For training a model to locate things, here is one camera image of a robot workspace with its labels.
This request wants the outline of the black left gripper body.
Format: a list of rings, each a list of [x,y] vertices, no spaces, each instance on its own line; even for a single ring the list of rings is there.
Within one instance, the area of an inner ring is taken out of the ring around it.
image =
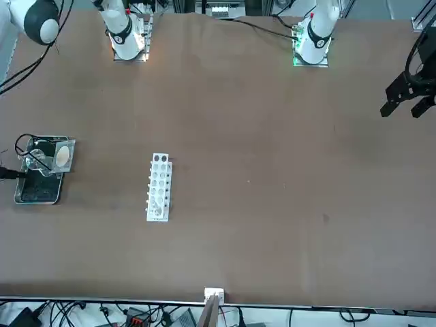
[[[435,27],[421,33],[417,50],[422,67],[414,74],[415,80],[435,81]]]

